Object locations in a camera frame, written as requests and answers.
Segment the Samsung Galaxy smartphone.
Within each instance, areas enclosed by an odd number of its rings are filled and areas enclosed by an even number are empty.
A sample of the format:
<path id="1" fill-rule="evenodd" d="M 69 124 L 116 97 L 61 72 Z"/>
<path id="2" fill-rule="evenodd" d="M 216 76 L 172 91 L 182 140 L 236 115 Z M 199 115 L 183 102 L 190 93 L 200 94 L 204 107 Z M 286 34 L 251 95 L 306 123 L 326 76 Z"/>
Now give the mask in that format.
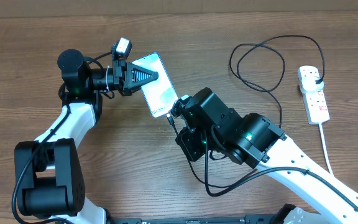
<path id="1" fill-rule="evenodd" d="M 158 78 L 141 87 L 144 98 L 154 118 L 166 115 L 178 99 L 165 66 L 157 52 L 132 62 L 142 68 L 158 73 Z"/>

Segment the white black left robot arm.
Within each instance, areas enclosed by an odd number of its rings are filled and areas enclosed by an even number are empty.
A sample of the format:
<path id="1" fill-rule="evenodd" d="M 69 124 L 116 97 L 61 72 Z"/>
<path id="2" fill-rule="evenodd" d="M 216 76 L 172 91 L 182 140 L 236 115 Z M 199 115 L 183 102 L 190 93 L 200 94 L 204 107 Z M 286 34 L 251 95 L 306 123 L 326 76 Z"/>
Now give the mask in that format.
<path id="1" fill-rule="evenodd" d="M 111 51 L 111 68 L 91 68 L 98 60 L 75 49 L 58 56 L 62 112 L 46 132 L 14 149 L 11 209 L 17 222 L 33 216 L 39 223 L 113 223 L 108 210 L 85 195 L 77 148 L 99 121 L 104 96 L 112 99 L 115 91 L 131 96 L 158 78 L 157 72 L 127 62 L 129 52 Z"/>

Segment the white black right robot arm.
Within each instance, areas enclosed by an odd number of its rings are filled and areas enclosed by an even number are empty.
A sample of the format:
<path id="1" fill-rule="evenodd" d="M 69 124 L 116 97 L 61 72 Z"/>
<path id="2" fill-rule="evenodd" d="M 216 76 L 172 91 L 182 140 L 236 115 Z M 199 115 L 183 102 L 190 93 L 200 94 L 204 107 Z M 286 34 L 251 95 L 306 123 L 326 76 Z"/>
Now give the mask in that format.
<path id="1" fill-rule="evenodd" d="M 297 194 L 330 223 L 358 223 L 358 193 L 308 157 L 285 132 L 268 118 L 240 116 L 209 88 L 176 100 L 171 115 L 185 127 L 176 143 L 190 162 L 208 160 L 217 151 L 232 162 L 256 169 L 256 174 L 223 187 L 210 196 L 222 196 L 262 175 L 268 175 Z"/>

